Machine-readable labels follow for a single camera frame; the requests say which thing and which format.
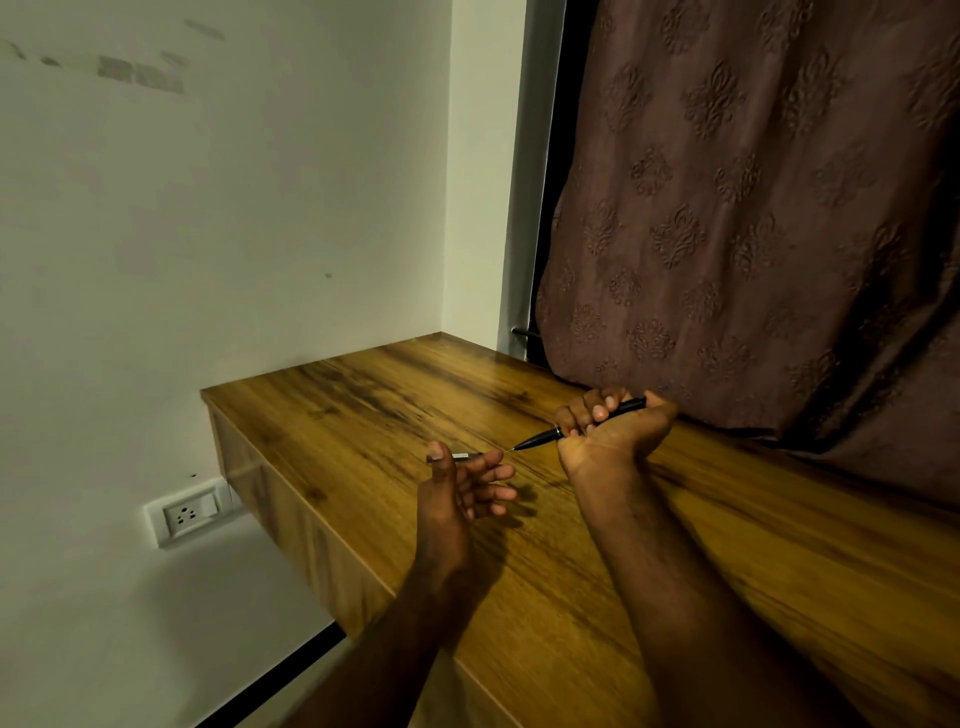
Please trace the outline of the person's left forearm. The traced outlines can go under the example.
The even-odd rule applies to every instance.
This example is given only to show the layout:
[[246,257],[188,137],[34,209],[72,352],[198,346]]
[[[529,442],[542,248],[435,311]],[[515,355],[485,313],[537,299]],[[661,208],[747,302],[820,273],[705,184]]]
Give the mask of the person's left forearm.
[[416,559],[396,598],[279,728],[407,728],[466,613],[472,565]]

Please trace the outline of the person's left hand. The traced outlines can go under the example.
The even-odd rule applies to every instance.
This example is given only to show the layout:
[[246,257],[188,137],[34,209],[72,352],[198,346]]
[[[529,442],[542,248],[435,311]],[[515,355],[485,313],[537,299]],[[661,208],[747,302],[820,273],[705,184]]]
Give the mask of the person's left hand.
[[485,451],[483,454],[482,457],[457,463],[455,490],[435,490],[431,485],[429,464],[430,475],[417,489],[414,565],[418,571],[430,574],[439,581],[447,581],[465,572],[472,562],[471,531],[479,519],[468,520],[469,506],[501,503],[508,508],[518,497],[518,491],[510,484],[510,480],[487,485],[471,484],[472,465],[507,465],[501,450]]

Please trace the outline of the black skirting strip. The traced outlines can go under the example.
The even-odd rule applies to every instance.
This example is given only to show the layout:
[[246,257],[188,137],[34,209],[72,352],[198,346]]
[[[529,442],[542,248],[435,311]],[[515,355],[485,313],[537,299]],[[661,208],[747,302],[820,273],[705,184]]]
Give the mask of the black skirting strip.
[[242,722],[306,674],[345,639],[346,633],[337,621],[330,622],[222,706],[212,710],[194,728],[239,728]]

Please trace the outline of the white wall socket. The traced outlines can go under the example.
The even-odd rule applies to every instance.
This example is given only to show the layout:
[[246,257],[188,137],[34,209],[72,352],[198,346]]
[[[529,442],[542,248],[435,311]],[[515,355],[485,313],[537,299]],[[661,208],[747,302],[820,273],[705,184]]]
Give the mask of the white wall socket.
[[151,501],[142,507],[142,514],[151,540],[163,550],[244,509],[239,494],[218,476]]

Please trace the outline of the person's right forearm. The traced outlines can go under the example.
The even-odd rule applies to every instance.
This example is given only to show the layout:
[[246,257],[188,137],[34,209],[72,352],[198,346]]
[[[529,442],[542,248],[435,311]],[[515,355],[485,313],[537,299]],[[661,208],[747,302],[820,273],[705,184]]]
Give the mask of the person's right forearm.
[[566,472],[666,728],[872,728],[727,582],[637,462]]

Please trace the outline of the person's right hand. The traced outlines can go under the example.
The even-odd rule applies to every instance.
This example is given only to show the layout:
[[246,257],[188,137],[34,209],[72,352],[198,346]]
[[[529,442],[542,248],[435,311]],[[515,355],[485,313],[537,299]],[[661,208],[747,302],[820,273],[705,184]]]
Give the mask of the person's right hand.
[[558,461],[573,485],[627,477],[663,443],[666,438],[643,437],[640,411],[607,420],[622,402],[641,396],[622,384],[606,385],[558,407],[554,421],[564,435],[558,441]]

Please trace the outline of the black ballpoint pen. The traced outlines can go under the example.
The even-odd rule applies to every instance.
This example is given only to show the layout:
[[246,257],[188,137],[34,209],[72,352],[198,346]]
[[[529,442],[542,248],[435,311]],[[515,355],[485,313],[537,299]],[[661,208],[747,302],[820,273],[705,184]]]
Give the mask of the black ballpoint pen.
[[[614,411],[610,412],[606,420],[608,421],[613,418],[618,418],[619,416],[628,414],[630,412],[640,411],[646,407],[647,397],[645,395],[627,399],[622,401]],[[561,441],[564,439],[564,437],[565,436],[561,428],[556,426],[553,429],[539,432],[534,436],[522,441],[521,443],[516,444],[514,447],[508,450],[508,453],[533,450],[535,448]]]

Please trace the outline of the brown patterned curtain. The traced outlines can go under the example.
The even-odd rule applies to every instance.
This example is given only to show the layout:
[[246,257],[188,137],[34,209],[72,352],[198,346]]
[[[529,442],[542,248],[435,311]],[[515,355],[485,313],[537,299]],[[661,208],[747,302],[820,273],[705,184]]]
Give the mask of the brown patterned curtain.
[[599,0],[549,368],[960,506],[960,0]]

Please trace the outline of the dark window frame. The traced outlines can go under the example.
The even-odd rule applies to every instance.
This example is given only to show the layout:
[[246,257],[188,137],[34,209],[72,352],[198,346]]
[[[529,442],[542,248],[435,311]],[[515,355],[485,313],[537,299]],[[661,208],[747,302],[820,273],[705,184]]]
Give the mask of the dark window frame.
[[547,369],[536,299],[546,272],[551,227],[570,175],[575,128],[594,20],[601,0],[528,0],[524,25],[510,205],[497,349]]

